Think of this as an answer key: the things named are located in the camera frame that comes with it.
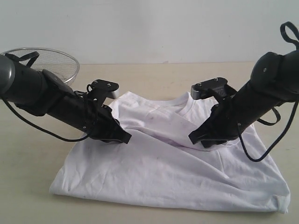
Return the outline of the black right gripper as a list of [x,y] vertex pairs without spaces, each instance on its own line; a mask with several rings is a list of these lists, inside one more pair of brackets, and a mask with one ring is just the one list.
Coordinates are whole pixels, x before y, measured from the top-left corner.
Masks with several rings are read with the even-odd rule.
[[213,107],[210,117],[188,137],[192,144],[201,142],[204,148],[221,145],[238,138],[238,131],[244,131],[255,122],[255,118],[233,100],[227,99]]

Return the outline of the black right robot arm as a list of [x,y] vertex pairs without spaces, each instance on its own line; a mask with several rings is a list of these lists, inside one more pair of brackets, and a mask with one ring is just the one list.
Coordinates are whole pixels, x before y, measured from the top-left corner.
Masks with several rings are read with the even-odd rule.
[[299,50],[280,55],[264,54],[255,64],[249,81],[236,91],[225,78],[192,85],[194,100],[213,97],[218,102],[210,116],[188,137],[205,147],[235,140],[264,114],[299,98]]

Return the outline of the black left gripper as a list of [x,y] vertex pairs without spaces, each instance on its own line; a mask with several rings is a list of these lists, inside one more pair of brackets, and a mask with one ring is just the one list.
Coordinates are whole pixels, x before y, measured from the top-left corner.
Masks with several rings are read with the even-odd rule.
[[78,96],[64,96],[47,112],[48,115],[80,130],[94,140],[128,144],[132,135],[120,127],[105,108]]

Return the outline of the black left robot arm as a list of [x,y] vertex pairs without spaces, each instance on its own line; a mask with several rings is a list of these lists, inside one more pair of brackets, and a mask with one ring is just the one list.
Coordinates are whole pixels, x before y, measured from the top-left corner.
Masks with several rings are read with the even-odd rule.
[[[34,51],[22,57],[6,53],[0,56],[0,98],[19,119],[30,126],[63,141],[78,142],[91,138],[103,142],[128,143],[131,134],[112,116],[112,109],[104,104],[106,98],[115,99],[117,83],[97,79],[86,91],[74,91],[54,73],[35,70],[39,57]],[[21,116],[11,105],[41,117],[45,114],[84,133],[80,139],[66,139]]]

